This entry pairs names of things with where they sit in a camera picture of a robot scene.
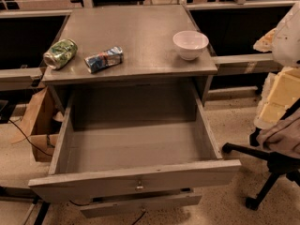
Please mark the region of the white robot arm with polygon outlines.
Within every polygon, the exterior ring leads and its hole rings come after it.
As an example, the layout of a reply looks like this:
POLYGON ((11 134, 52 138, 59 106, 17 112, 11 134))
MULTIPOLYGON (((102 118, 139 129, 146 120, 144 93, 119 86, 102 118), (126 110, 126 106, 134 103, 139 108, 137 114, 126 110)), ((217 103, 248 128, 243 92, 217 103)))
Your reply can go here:
POLYGON ((254 125, 266 129, 300 98, 300 3, 296 2, 277 27, 261 37, 253 48, 271 52, 273 60, 283 66, 277 75, 269 73, 262 87, 254 125))

